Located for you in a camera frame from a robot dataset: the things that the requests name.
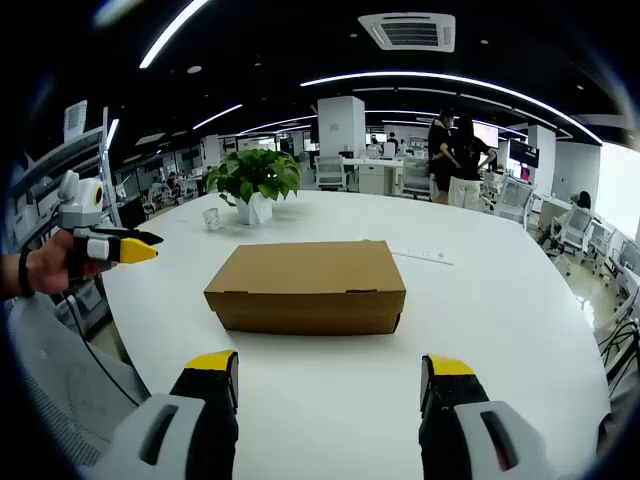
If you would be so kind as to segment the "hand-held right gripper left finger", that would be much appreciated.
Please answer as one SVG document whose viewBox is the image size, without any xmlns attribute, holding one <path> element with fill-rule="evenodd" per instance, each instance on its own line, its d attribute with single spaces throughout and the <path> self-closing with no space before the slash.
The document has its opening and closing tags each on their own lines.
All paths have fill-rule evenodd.
<svg viewBox="0 0 640 480">
<path fill-rule="evenodd" d="M 168 394 L 154 394 L 114 430 L 84 479 L 230 479 L 239 427 L 238 353 L 191 360 Z"/>
</svg>

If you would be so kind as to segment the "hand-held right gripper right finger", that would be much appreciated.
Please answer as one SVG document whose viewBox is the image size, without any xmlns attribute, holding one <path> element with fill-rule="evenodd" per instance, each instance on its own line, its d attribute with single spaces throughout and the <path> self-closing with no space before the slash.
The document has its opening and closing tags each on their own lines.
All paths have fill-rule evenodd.
<svg viewBox="0 0 640 480">
<path fill-rule="evenodd" d="M 418 443 L 425 479 L 556 479 L 544 439 L 504 401 L 493 401 L 466 363 L 421 361 Z"/>
</svg>

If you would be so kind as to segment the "person's left hand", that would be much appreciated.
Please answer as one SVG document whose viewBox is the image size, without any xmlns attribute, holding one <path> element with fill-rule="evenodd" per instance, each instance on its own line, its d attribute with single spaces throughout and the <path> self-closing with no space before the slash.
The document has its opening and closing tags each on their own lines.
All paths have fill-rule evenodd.
<svg viewBox="0 0 640 480">
<path fill-rule="evenodd" d="M 111 268 L 96 269 L 88 277 L 74 277 L 69 262 L 73 246 L 73 235 L 58 230 L 41 248 L 22 252 L 18 270 L 21 295 L 28 298 L 35 293 L 59 294 L 67 290 L 72 280 L 93 277 Z"/>
</svg>

